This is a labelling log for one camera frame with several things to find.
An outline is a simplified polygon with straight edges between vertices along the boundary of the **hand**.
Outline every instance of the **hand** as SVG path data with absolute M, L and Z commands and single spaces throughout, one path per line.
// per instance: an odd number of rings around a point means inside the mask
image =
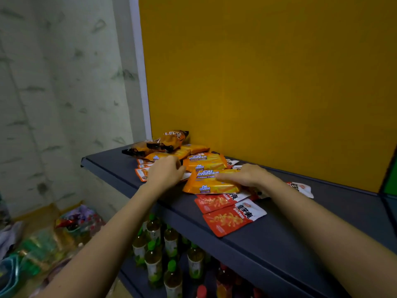
M 166 191 L 181 180 L 185 170 L 176 156 L 160 158 L 150 167 L 146 184 Z
M 271 175 L 267 170 L 252 164 L 244 164 L 239 172 L 234 174 L 216 174 L 216 179 L 220 181 L 232 181 L 243 186 L 256 187 L 261 185 L 261 180 L 266 175 Z

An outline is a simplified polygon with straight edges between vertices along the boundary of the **forearm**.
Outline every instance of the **forearm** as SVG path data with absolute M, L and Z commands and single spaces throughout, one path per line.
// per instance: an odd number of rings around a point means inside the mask
M 143 216 L 161 192 L 142 185 L 47 286 L 40 298 L 99 298 L 107 294 Z
M 397 256 L 274 175 L 258 184 L 353 297 L 397 297 Z

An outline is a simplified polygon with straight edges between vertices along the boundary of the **green panel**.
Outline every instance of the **green panel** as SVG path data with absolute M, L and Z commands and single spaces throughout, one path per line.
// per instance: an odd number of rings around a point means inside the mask
M 394 163 L 394 167 L 391 170 L 389 180 L 385 187 L 385 193 L 397 195 L 397 161 Z

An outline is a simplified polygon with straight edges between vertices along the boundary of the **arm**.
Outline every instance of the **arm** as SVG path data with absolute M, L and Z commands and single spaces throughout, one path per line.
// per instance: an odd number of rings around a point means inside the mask
M 267 192 L 352 297 L 397 297 L 397 255 L 257 165 L 218 179 Z
M 143 216 L 160 195 L 174 186 L 185 172 L 179 160 L 168 156 L 157 160 L 148 180 L 131 200 L 63 268 L 38 298 L 105 297 L 132 241 L 142 226 Z

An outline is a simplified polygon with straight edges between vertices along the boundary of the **floor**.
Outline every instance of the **floor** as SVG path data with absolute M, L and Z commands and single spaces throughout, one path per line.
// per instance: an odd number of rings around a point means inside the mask
M 46 208 L 40 212 L 33 213 L 32 215 L 24 218 L 25 229 L 23 231 L 23 238 L 28 237 L 33 232 L 40 229 L 51 227 L 54 220 L 59 217 L 59 212 L 53 208 Z M 28 280 L 24 286 L 18 291 L 13 298 L 27 298 L 29 295 L 41 284 L 46 274 L 37 275 Z M 123 286 L 122 282 L 117 279 L 116 285 L 112 293 L 109 293 L 106 298 L 132 298 L 130 293 Z

